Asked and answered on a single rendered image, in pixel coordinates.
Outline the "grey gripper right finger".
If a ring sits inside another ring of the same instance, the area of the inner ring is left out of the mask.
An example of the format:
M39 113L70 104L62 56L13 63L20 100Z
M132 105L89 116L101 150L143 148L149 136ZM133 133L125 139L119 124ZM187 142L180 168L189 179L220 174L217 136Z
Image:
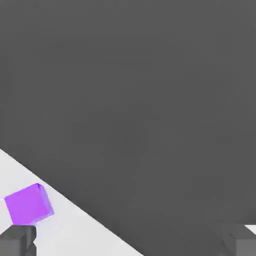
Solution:
M222 224L219 256L256 256L256 224Z

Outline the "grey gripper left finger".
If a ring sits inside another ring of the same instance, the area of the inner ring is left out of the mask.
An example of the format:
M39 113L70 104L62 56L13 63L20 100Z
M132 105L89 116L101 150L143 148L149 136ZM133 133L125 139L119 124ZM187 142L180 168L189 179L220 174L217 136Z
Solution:
M37 256L34 225L11 225L0 234L0 256Z

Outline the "small purple cube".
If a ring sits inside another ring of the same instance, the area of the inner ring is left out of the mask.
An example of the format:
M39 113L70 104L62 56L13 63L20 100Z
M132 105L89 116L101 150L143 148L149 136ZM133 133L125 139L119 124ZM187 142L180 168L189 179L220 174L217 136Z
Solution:
M35 225L55 214L45 187L34 183L4 198L14 225Z

